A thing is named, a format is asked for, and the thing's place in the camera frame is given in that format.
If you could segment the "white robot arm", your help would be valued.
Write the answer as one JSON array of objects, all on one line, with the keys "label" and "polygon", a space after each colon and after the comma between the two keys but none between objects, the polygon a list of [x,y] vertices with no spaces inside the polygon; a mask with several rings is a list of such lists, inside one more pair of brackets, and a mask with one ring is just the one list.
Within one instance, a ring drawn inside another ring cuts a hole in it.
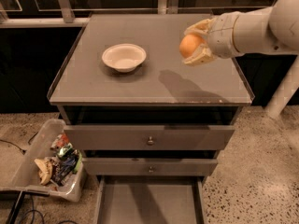
[{"label": "white robot arm", "polygon": [[179,44],[189,66],[249,53],[299,53],[299,0],[277,0],[251,12],[223,13],[201,20],[184,31]]}]

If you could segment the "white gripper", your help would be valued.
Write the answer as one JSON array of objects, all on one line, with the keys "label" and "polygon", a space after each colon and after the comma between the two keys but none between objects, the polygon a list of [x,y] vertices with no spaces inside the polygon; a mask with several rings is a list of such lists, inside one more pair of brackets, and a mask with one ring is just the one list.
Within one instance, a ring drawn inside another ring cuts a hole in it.
[{"label": "white gripper", "polygon": [[216,56],[223,59],[242,56],[234,42],[235,23],[240,12],[223,13],[214,19],[204,19],[185,31],[185,35],[207,36],[207,46],[200,45],[194,53],[183,60],[188,66],[202,65],[216,60]]}]

